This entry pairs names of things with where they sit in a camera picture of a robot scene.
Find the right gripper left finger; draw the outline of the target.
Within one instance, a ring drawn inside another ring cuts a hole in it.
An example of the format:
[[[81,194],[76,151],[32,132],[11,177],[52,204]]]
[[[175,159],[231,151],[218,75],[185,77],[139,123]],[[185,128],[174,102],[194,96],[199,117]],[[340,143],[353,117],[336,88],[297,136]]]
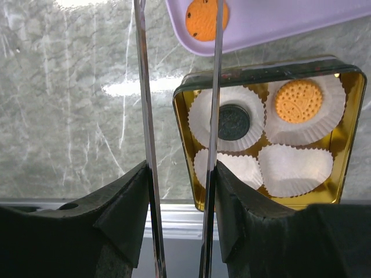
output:
[[[2,277],[130,277],[148,211],[147,165],[56,210],[1,207]]]

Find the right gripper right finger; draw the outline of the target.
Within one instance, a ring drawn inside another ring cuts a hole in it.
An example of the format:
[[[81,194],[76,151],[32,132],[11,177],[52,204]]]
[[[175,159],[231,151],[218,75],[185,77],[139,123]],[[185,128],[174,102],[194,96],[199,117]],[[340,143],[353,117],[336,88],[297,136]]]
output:
[[[216,216],[229,277],[369,277],[370,206],[281,205],[217,164]]]

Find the metal tongs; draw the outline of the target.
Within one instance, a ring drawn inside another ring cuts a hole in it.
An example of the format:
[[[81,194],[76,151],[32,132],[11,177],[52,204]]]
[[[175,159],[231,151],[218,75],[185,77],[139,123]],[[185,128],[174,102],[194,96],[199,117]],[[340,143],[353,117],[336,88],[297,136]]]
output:
[[[151,227],[155,259],[156,277],[166,277],[165,250],[163,245],[162,219],[158,187],[158,170],[155,153],[155,136],[152,117],[150,78],[148,71],[145,1],[134,1],[136,21],[136,46],[139,64],[141,108],[143,114],[144,142],[149,172],[148,192],[150,198]],[[214,47],[213,91],[210,120],[210,139],[206,171],[206,194],[203,212],[202,247],[199,263],[199,276],[212,275],[212,248],[214,231],[214,203],[216,191],[217,138],[220,108],[221,58],[223,48],[224,2],[218,1],[216,14],[216,39]]]

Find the gold cookie tin base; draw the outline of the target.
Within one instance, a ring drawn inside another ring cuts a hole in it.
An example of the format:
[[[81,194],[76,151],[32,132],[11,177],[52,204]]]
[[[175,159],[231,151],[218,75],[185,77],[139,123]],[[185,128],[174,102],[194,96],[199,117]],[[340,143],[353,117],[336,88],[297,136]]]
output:
[[[268,84],[290,79],[304,79],[335,75],[345,90],[344,116],[335,129],[323,139],[307,148],[324,148],[331,151],[334,166],[330,177],[319,187],[296,197],[273,197],[272,200],[295,210],[312,203],[339,203],[345,184],[350,155],[358,125],[361,105],[366,90],[367,77],[357,66],[347,64],[335,56],[318,56],[301,60],[288,60],[250,66],[226,68],[221,73],[221,86],[239,86],[254,91],[262,100],[268,96]],[[186,75],[174,91],[173,108],[182,140],[195,207],[202,211],[205,189],[196,178],[193,161],[196,153],[205,146],[192,135],[188,125],[191,104],[202,89],[212,87],[213,72],[204,71]]]

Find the black sandwich cookie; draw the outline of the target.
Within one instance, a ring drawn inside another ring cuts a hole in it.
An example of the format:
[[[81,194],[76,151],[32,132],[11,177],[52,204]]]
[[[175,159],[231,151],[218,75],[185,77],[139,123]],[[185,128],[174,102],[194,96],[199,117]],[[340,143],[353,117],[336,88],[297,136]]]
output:
[[[218,138],[236,141],[244,137],[250,129],[249,113],[236,104],[224,104],[219,108]]]

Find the orange round dotted cookie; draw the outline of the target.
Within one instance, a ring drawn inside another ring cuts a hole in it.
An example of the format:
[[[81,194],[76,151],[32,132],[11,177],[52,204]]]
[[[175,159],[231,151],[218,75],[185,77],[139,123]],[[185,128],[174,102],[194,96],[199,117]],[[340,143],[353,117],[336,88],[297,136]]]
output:
[[[322,89],[310,79],[290,81],[281,86],[274,98],[275,110],[285,122],[305,123],[321,109]]]

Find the lavender plastic tray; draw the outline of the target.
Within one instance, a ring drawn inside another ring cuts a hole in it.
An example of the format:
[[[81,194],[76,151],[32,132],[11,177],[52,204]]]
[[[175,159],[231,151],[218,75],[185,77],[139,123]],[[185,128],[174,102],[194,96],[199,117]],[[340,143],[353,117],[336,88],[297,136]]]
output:
[[[370,1],[227,1],[223,53],[370,15]]]

